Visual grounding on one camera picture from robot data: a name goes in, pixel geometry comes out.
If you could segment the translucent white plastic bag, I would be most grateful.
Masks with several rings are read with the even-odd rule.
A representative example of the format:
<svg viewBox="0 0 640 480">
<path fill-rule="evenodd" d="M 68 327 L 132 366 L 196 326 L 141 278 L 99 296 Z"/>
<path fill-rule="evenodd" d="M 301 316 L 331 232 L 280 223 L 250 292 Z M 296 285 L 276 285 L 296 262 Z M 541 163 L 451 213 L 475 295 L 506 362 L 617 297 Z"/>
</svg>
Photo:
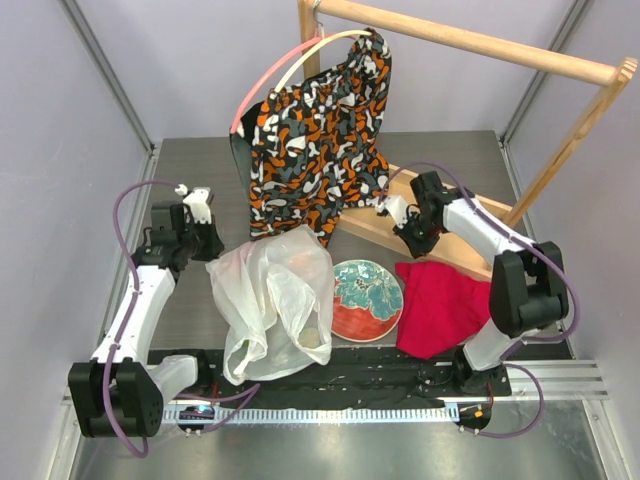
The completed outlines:
<svg viewBox="0 0 640 480">
<path fill-rule="evenodd" d="M 229 327 L 223 374 L 231 384 L 273 381 L 329 363 L 333 263 L 308 226 L 247 242 L 206 271 Z"/>
</svg>

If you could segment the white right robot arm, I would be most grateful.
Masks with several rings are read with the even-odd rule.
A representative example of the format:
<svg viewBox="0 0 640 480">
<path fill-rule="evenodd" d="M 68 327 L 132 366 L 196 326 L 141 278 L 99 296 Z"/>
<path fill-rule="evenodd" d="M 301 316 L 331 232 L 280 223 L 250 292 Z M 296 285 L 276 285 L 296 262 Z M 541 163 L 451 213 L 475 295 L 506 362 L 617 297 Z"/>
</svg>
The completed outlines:
<svg viewBox="0 0 640 480">
<path fill-rule="evenodd" d="M 410 182 L 415 201 L 386 195 L 376 209 L 394 221 L 393 232 L 413 258 L 430 253 L 444 234 L 464 240 L 492 267 L 490 318 L 457 348 L 451 380 L 472 395 L 495 376 L 516 348 L 569 312 L 562 253 L 552 242 L 536 243 L 492 215 L 472 192 L 445 186 L 438 173 L 421 173 Z"/>
</svg>

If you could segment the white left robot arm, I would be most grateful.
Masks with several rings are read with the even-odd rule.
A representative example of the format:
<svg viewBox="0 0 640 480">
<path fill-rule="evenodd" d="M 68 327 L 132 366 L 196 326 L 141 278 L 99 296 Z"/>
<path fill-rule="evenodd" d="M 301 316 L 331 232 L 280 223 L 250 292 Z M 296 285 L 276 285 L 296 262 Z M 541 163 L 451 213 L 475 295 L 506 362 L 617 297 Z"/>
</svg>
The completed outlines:
<svg viewBox="0 0 640 480">
<path fill-rule="evenodd" d="M 81 432 L 88 438 L 149 438 L 165 405 L 185 392 L 205 397 L 213 372 L 204 352 L 177 350 L 147 364 L 160 315 L 189 262 L 210 262 L 224 245 L 205 188 L 180 201 L 156 202 L 147 240 L 133 255 L 134 270 L 113 323 L 90 360 L 76 362 L 68 386 Z"/>
</svg>

